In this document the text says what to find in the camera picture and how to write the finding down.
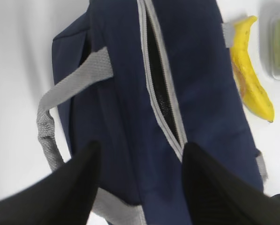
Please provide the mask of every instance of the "zipper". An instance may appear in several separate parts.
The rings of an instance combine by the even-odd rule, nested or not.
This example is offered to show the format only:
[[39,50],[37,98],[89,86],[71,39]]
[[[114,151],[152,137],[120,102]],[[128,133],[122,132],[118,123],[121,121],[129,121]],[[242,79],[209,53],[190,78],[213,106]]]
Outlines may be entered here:
[[177,157],[187,142],[160,25],[151,0],[137,0],[147,90],[154,114]]

